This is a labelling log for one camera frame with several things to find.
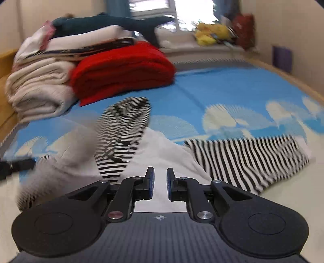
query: bed sheet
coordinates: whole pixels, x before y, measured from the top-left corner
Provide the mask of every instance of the bed sheet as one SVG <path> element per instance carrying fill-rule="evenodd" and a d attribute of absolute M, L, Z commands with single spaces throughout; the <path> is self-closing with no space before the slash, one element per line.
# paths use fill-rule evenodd
<path fill-rule="evenodd" d="M 187 138 L 224 139 L 283 133 L 304 137 L 317 163 L 288 182 L 276 184 L 263 196 L 306 218 L 310 234 L 302 255 L 310 262 L 322 263 L 324 238 L 320 233 L 324 233 L 321 222 L 324 209 L 318 206 L 322 205 L 324 184 L 324 110 L 269 71 L 231 67 L 181 72 L 168 87 L 130 92 L 81 108 L 76 105 L 64 116 L 35 121 L 20 130 L 5 157 L 41 157 L 62 152 L 73 137 L 74 120 L 90 115 L 96 119 L 109 105 L 129 96 L 147 97 L 152 106 L 149 127 L 178 144 Z M 20 181 L 25 176 L 21 172 Z M 11 225 L 19 213 L 13 199 L 18 184 L 18 177 L 13 177 L 0 191 L 0 208 L 12 212 L 0 215 L 4 225 Z M 17 249 L 10 239 L 10 228 L 0 229 L 1 233 L 7 238 L 0 239 L 0 247 L 4 253 L 11 251 L 8 254 L 12 257 Z"/>

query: red blanket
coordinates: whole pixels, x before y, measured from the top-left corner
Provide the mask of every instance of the red blanket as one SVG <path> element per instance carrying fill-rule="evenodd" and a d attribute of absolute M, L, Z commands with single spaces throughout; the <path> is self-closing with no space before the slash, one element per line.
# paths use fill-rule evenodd
<path fill-rule="evenodd" d="M 92 55 L 75 68 L 71 86 L 81 106 L 118 93 L 169 85 L 175 68 L 147 42 Z"/>

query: purple object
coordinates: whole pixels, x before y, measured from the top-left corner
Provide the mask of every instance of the purple object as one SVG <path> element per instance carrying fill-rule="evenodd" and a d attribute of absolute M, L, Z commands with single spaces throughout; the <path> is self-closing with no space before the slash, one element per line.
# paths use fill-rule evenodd
<path fill-rule="evenodd" d="M 293 65 L 293 53 L 284 47 L 272 47 L 272 65 L 287 73 L 291 73 Z"/>

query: yellow plush toy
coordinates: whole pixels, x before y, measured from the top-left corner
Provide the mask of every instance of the yellow plush toy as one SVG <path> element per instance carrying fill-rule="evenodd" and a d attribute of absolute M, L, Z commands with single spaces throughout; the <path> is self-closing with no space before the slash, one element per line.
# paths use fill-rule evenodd
<path fill-rule="evenodd" d="M 218 40 L 230 40 L 231 34 L 227 26 L 221 24 L 199 23 L 195 32 L 198 45 L 208 46 L 217 43 Z"/>

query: ribbed gray panel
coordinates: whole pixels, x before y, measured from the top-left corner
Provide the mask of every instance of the ribbed gray panel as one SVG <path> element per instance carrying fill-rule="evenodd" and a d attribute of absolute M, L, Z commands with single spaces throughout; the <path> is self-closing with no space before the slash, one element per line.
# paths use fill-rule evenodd
<path fill-rule="evenodd" d="M 244 59 L 199 59 L 173 62 L 177 72 L 218 67 L 239 67 L 239 68 L 255 68 L 252 64 Z"/>
<path fill-rule="evenodd" d="M 257 259 L 230 248 L 215 228 L 190 219 L 187 213 L 133 213 L 123 223 L 109 224 L 85 250 L 62 258 L 20 253 L 12 263 L 304 263 L 300 256 Z"/>

